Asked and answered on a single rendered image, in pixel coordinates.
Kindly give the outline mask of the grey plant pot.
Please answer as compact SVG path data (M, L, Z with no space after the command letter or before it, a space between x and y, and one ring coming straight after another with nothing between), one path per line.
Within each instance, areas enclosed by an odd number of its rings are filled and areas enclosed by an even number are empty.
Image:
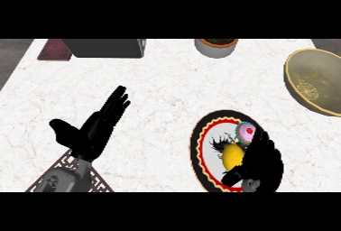
M228 57L238 45L238 39L235 39L228 44L215 44L206 41L204 39L196 39L196 46L200 51L200 53L215 59L222 59Z

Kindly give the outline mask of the yellow lemon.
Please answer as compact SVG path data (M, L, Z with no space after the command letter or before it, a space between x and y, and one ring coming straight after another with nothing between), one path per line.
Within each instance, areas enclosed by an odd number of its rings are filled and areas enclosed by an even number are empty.
M240 146L232 143L227 146L224 151L224 165L225 169L231 171L237 166L243 164L243 158L244 158L244 151L240 148Z

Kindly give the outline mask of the brown golden bowl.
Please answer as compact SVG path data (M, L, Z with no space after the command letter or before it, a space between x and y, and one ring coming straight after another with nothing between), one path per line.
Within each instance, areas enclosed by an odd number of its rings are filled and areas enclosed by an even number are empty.
M322 49L302 49L284 64L286 87L311 111L341 117L341 56Z

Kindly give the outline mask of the maroon pyramid object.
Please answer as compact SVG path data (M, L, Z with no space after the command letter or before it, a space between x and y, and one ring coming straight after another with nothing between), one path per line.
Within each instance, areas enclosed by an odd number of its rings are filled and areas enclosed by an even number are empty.
M38 56L39 60L66 60L72 59L73 53L61 39L49 39L43 50Z

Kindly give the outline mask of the black red white plate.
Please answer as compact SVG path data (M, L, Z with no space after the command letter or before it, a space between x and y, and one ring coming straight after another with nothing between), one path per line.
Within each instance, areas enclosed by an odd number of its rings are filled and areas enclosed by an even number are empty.
M241 122L258 122L241 112L221 110L209 113L198 121L191 137L191 161L198 181L209 192L243 192L241 182L232 187L222 183L225 177L224 151L235 143L243 150L249 144L237 138L237 127Z

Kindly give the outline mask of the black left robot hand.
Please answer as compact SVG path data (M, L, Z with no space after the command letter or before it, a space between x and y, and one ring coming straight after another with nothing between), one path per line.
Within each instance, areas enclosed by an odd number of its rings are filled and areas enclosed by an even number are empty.
M57 142L69 147L73 150L72 155L86 162L94 162L103 155L114 128L131 105L126 90L126 87L117 87L103 109L91 115L80 129L61 119L52 119L49 122Z

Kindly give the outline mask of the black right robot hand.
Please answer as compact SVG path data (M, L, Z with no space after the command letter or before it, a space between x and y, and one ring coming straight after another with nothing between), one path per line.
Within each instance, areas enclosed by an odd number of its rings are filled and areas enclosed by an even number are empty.
M232 187L240 181L260 180L260 192L275 192L280 188L284 174L284 162L275 142L269 139L268 132L256 129L253 142L247 148L243 164L225 173L224 184Z

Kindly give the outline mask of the brown patterned placemat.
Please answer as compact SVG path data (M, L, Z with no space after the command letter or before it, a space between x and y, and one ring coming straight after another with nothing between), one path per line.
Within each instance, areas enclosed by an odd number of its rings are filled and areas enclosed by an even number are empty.
M54 170L58 167L70 168L73 170L77 168L77 165L79 165L77 159L80 158L76 158L72 155L72 152L73 150L69 150L67 153L60 158L60 160L57 160L57 162L49 167L48 171L45 172L45 174L41 176L41 178L38 179L32 187L27 189L27 192L35 192L35 189L38 188L38 185L41 184L45 178L45 175L51 170ZM113 192L114 191L110 185L107 184L103 176L100 175L100 172L97 172L94 167L91 168L91 178L92 178L92 183L91 183L89 192Z

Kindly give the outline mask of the dark grey box appliance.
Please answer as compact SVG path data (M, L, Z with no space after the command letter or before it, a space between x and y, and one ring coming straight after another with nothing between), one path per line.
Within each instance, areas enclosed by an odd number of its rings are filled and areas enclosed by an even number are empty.
M144 56L147 39L63 39L79 58L131 58Z

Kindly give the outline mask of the pink frosted cupcake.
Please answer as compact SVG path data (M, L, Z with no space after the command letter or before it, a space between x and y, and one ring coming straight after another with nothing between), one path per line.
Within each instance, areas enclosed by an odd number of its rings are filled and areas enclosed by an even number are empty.
M241 122L237 127L237 138L241 143L250 144L256 133L256 126L250 122Z

